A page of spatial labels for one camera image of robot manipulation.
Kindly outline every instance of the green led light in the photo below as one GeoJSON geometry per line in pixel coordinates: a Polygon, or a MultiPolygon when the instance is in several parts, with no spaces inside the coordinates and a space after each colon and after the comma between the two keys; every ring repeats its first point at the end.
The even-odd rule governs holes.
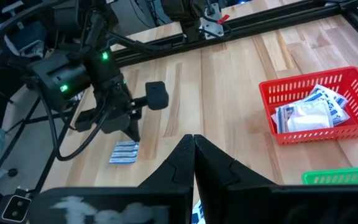
{"type": "Polygon", "coordinates": [[[60,87],[60,91],[61,92],[64,92],[64,91],[67,91],[68,90],[68,86],[67,85],[62,85],[61,87],[60,87]]]}
{"type": "Polygon", "coordinates": [[[103,52],[103,53],[102,53],[102,59],[103,59],[103,60],[109,59],[109,54],[107,54],[107,52],[103,52]]]}

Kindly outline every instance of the black metal frame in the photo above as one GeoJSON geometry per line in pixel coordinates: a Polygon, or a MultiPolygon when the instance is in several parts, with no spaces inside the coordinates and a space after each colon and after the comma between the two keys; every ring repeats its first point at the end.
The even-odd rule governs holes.
{"type": "MultiPolygon", "coordinates": [[[[285,27],[295,26],[298,24],[323,19],[330,16],[342,14],[344,18],[358,31],[358,1],[353,0],[305,0],[296,2],[286,6],[269,9],[266,11],[258,12],[248,16],[240,17],[227,21],[226,24],[232,28],[232,35],[226,39],[213,39],[202,40],[199,42],[186,43],[183,40],[183,34],[172,35],[170,37],[162,38],[159,40],[153,40],[147,42],[148,45],[160,46],[163,49],[164,45],[172,44],[171,49],[161,50],[153,52],[152,54],[141,54],[131,49],[122,49],[112,53],[116,62],[120,67],[133,65],[136,63],[153,60],[156,58],[166,57],[189,50],[199,49],[214,44],[223,43],[230,40],[236,40],[250,35],[261,34],[271,30],[282,29],[285,27]]],[[[21,127],[16,136],[12,140],[7,151],[11,151],[18,137],[24,129],[26,123],[33,123],[42,121],[45,118],[30,119],[33,109],[38,105],[39,99],[35,102],[35,105],[27,115],[26,119],[21,123],[21,127]]],[[[71,121],[75,113],[76,106],[67,113],[68,120],[71,121]]],[[[58,139],[58,145],[60,146],[64,136],[66,135],[68,127],[64,127],[61,131],[58,139]]],[[[54,152],[50,155],[47,165],[42,172],[40,180],[35,188],[36,192],[40,192],[42,185],[48,175],[48,172],[55,159],[54,152]]]]}

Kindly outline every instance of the wire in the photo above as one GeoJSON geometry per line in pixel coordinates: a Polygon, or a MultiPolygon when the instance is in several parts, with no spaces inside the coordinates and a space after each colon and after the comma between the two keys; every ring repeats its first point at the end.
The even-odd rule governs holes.
{"type": "Polygon", "coordinates": [[[62,121],[63,121],[63,123],[65,124],[66,127],[70,128],[71,130],[74,130],[74,131],[77,130],[76,128],[73,128],[70,125],[70,123],[66,120],[62,110],[58,110],[57,112],[59,113],[59,117],[60,117],[60,119],[62,119],[62,121]]]}
{"type": "Polygon", "coordinates": [[[167,24],[165,21],[163,21],[160,18],[160,16],[158,16],[157,12],[155,11],[155,4],[154,4],[155,0],[150,0],[149,2],[152,4],[152,11],[153,11],[154,18],[156,18],[157,20],[161,21],[164,24],[167,24]]]}
{"type": "Polygon", "coordinates": [[[57,133],[56,133],[56,126],[55,126],[55,122],[52,118],[52,112],[49,108],[49,105],[47,104],[44,94],[42,93],[42,91],[40,90],[40,88],[38,87],[37,83],[34,83],[34,88],[37,91],[37,93],[39,94],[42,103],[44,104],[45,110],[47,112],[47,116],[48,116],[48,121],[49,121],[49,127],[50,127],[50,133],[52,135],[52,144],[53,144],[53,151],[56,154],[56,158],[59,161],[69,161],[71,159],[73,159],[74,157],[78,156],[81,152],[83,152],[85,150],[85,148],[88,146],[88,144],[92,141],[92,139],[96,136],[96,134],[99,132],[99,130],[102,128],[103,123],[106,121],[106,119],[109,117],[109,115],[111,114],[111,112],[113,111],[113,109],[115,108],[114,105],[111,105],[107,111],[105,112],[105,114],[103,114],[103,116],[101,117],[99,123],[96,125],[96,127],[92,130],[91,134],[85,139],[85,141],[82,143],[82,145],[80,145],[78,147],[78,149],[76,149],[73,153],[71,153],[68,156],[62,156],[60,154],[60,147],[57,143],[57,133]]]}
{"type": "Polygon", "coordinates": [[[140,9],[140,11],[142,11],[142,13],[144,14],[144,11],[143,11],[142,7],[140,6],[139,1],[137,1],[137,0],[134,0],[134,1],[135,1],[135,4],[137,5],[137,7],[140,9]]]}
{"type": "Polygon", "coordinates": [[[132,0],[129,0],[129,2],[131,3],[132,9],[134,10],[134,13],[136,15],[136,17],[138,18],[139,21],[141,21],[141,23],[143,23],[143,25],[145,25],[146,27],[148,27],[149,29],[151,29],[151,27],[149,27],[145,22],[143,22],[143,20],[139,17],[139,15],[136,12],[136,9],[134,7],[134,4],[132,3],[132,0]]]}
{"type": "Polygon", "coordinates": [[[214,9],[212,8],[211,0],[206,0],[206,7],[208,9],[208,15],[214,14],[214,9]]]}
{"type": "Polygon", "coordinates": [[[100,114],[102,113],[102,111],[104,110],[104,107],[106,106],[106,97],[103,97],[103,104],[102,107],[100,108],[100,110],[98,111],[98,113],[91,119],[91,121],[89,121],[90,123],[93,123],[96,121],[96,119],[100,116],[100,114]]]}

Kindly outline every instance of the green basket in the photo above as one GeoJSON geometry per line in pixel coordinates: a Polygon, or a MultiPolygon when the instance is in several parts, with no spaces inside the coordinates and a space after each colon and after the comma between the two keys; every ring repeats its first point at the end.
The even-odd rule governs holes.
{"type": "Polygon", "coordinates": [[[302,175],[304,184],[358,184],[358,167],[316,170],[302,175]]]}

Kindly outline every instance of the black mount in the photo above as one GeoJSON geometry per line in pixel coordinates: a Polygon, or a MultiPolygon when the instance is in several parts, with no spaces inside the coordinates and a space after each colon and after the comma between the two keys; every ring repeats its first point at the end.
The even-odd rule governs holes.
{"type": "Polygon", "coordinates": [[[31,204],[31,191],[17,188],[13,194],[5,195],[0,201],[0,223],[25,223],[31,204]]]}
{"type": "MultiPolygon", "coordinates": [[[[120,89],[116,93],[113,92],[112,96],[109,97],[109,100],[113,100],[115,107],[102,125],[101,130],[106,134],[121,130],[133,141],[139,142],[138,120],[142,118],[142,107],[148,106],[152,110],[166,108],[168,106],[168,93],[164,82],[149,82],[145,85],[146,96],[132,99],[122,75],[119,75],[119,80],[126,94],[121,94],[120,89]]],[[[92,124],[98,123],[98,117],[103,113],[104,109],[98,107],[82,111],[75,121],[75,128],[79,132],[91,129],[92,124]]]]}
{"type": "Polygon", "coordinates": [[[138,187],[49,190],[32,202],[29,221],[69,223],[68,212],[90,223],[101,222],[101,214],[112,221],[126,217],[129,207],[138,203],[132,215],[154,211],[142,222],[138,217],[138,223],[191,223],[194,173],[208,224],[358,223],[358,185],[276,185],[203,136],[190,134],[138,187]],[[78,206],[65,203],[70,197],[71,205],[78,206]],[[94,211],[85,213],[89,211],[85,205],[94,211]],[[166,208],[166,220],[161,220],[163,212],[156,212],[156,207],[166,208]],[[108,216],[106,210],[114,212],[108,216]]]}
{"type": "Polygon", "coordinates": [[[161,5],[172,21],[179,21],[185,42],[192,43],[202,39],[199,28],[200,17],[203,15],[195,7],[204,9],[203,0],[162,0],[161,5]]]}

